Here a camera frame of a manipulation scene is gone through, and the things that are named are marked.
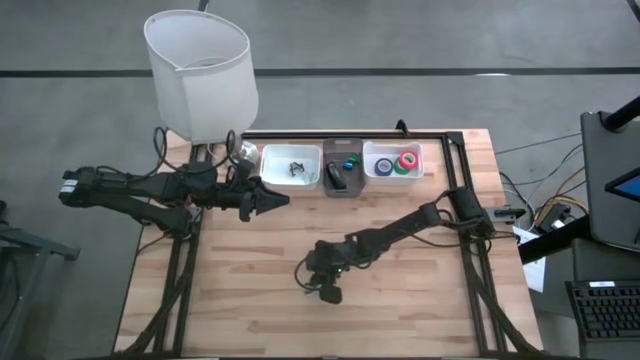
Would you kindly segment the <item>grey monitor stand panel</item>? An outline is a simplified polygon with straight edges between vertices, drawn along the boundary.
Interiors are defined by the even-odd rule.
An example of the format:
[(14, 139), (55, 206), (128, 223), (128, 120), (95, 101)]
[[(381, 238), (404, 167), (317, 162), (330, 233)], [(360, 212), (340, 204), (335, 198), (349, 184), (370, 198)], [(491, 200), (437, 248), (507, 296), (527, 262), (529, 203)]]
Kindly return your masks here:
[(592, 236), (640, 251), (640, 200), (606, 190), (606, 185), (640, 169), (640, 122), (620, 133), (605, 129), (598, 113), (580, 117)]

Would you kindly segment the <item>black desk edge bar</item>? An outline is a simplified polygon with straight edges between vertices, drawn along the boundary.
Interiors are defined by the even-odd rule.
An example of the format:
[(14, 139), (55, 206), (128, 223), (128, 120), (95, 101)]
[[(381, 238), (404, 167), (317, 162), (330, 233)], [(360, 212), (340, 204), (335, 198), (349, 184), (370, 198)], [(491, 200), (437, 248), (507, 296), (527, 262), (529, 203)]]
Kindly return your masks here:
[(548, 255), (563, 251), (575, 239), (591, 239), (590, 216), (585, 215), (569, 224), (534, 238), (518, 246), (522, 264), (537, 261)]

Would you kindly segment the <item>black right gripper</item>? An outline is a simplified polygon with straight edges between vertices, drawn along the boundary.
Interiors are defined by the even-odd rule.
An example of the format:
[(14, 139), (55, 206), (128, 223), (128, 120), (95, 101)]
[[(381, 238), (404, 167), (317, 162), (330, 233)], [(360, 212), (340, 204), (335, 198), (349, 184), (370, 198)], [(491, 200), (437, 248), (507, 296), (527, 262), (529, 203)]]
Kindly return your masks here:
[(299, 285), (307, 294), (317, 292), (319, 298), (326, 303), (338, 305), (342, 302), (342, 290), (336, 285), (337, 279), (344, 271), (349, 270), (346, 258), (335, 251), (309, 251), (301, 261), (311, 273), (306, 283)]

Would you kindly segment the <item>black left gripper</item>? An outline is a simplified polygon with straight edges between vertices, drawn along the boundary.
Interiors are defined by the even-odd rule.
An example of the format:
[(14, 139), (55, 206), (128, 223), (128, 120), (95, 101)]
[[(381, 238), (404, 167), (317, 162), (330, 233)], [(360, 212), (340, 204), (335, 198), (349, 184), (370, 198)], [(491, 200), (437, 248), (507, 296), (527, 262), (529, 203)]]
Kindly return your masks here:
[[(258, 176), (251, 175), (253, 168), (254, 164), (246, 159), (240, 159), (230, 165), (225, 182), (218, 184), (214, 207), (222, 210), (237, 209), (239, 219), (249, 222), (250, 214), (255, 208), (256, 214), (261, 215), (288, 205), (290, 197), (260, 183)], [(256, 191), (263, 200), (256, 201)]]

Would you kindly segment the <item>tablet with blue screen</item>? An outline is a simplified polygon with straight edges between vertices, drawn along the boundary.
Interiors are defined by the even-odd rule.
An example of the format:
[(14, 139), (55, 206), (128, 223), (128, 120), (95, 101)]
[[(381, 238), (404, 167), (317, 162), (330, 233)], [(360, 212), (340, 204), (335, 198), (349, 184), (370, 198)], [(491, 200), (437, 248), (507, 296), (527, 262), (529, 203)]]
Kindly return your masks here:
[(605, 191), (640, 203), (640, 167), (609, 181)]

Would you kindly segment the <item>dark grey plastic bin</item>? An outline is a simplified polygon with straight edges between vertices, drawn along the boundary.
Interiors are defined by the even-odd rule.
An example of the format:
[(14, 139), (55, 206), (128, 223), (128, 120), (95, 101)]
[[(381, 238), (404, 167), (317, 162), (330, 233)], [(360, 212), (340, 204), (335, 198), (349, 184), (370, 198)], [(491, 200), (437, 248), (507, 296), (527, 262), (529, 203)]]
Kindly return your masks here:
[[(337, 139), (330, 138), (323, 142), (323, 186), (325, 195), (331, 198), (354, 198), (358, 197), (365, 185), (363, 142), (356, 138)], [(354, 164), (352, 170), (344, 170), (342, 164), (349, 160), (352, 153), (356, 153), (361, 162)], [(344, 190), (333, 188), (326, 173), (326, 164), (334, 162), (342, 173), (347, 187)]]

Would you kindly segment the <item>black keyboard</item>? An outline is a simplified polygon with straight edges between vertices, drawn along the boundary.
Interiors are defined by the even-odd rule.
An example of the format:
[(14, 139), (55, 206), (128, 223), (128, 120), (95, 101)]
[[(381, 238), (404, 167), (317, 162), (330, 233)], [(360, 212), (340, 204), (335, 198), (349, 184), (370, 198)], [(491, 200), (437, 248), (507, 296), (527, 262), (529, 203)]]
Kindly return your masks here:
[(582, 340), (640, 341), (640, 280), (566, 281), (565, 289)]

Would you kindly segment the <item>black stapler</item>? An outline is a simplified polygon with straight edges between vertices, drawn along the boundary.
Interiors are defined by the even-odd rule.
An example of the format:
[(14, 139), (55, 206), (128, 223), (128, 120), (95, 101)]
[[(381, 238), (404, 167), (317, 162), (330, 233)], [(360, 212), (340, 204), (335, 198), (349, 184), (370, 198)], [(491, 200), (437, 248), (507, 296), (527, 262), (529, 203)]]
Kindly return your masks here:
[(341, 171), (334, 162), (326, 164), (326, 173), (334, 189), (344, 190), (347, 187)]

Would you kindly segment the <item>black power box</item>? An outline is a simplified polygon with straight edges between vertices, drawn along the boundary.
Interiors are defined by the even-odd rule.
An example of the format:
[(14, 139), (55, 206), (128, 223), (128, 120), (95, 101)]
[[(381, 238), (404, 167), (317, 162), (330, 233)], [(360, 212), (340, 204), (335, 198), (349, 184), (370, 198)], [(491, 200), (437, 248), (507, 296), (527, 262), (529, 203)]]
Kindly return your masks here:
[(566, 225), (571, 216), (571, 207), (562, 203), (555, 203), (550, 210), (542, 216), (537, 225), (537, 231), (546, 234)]

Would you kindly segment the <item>black metal floor stand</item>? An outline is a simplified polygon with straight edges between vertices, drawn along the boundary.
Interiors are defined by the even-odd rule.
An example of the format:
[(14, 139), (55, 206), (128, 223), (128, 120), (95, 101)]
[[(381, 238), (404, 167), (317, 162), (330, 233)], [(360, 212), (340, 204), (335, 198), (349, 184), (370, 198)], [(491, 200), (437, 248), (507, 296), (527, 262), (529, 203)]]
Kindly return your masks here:
[[(0, 200), (0, 289), (3, 272), (11, 266), (15, 300), (6, 316), (0, 320), (0, 360), (13, 359), (48, 258), (51, 255), (59, 255), (65, 261), (76, 261), (80, 254), (77, 247), (70, 247), (13, 227), (5, 219), (6, 210), (7, 203)], [(17, 261), (19, 252), (33, 257), (30, 272), (25, 275), (24, 283), (21, 283), (22, 276)]]

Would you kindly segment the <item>white paper sheet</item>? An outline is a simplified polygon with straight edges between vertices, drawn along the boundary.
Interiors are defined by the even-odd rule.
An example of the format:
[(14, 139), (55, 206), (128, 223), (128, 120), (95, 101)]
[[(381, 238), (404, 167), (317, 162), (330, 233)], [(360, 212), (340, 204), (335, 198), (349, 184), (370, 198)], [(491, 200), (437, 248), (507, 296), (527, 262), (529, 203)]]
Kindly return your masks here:
[[(526, 231), (517, 226), (513, 226), (512, 231), (517, 236), (516, 243), (519, 247), (538, 238), (537, 234)], [(546, 258), (542, 257), (541, 259), (538, 259), (534, 262), (525, 264), (523, 266), (523, 269), (528, 288), (535, 292), (543, 293)]]

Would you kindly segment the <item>black stand pole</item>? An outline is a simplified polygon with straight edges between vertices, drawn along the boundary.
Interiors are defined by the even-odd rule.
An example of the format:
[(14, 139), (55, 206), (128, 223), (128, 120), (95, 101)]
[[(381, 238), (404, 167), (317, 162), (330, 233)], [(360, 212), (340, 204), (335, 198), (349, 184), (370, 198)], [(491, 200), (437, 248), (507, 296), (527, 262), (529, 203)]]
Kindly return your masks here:
[(640, 95), (613, 113), (603, 113), (600, 122), (610, 132), (623, 132), (629, 122), (640, 116)]

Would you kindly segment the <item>white plastic bin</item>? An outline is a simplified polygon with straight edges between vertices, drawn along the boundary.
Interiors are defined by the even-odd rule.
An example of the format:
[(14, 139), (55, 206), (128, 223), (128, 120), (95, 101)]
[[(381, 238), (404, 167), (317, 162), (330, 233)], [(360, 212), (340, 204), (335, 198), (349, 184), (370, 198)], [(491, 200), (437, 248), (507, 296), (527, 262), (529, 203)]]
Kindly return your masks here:
[[(261, 154), (260, 177), (273, 190), (313, 190), (321, 175), (322, 150), (316, 145), (269, 144)], [(292, 177), (291, 162), (301, 162), (305, 171), (318, 174), (318, 181), (307, 184), (303, 174)]]
[[(380, 158), (389, 158), (393, 163), (406, 151), (414, 152), (417, 155), (418, 166), (407, 175), (398, 175), (395, 171), (390, 176), (380, 177), (374, 172), (375, 162)], [(363, 145), (364, 171), (368, 183), (371, 185), (385, 186), (410, 186), (415, 184), (423, 175), (422, 146), (417, 142), (405, 144), (382, 143), (367, 141)]]

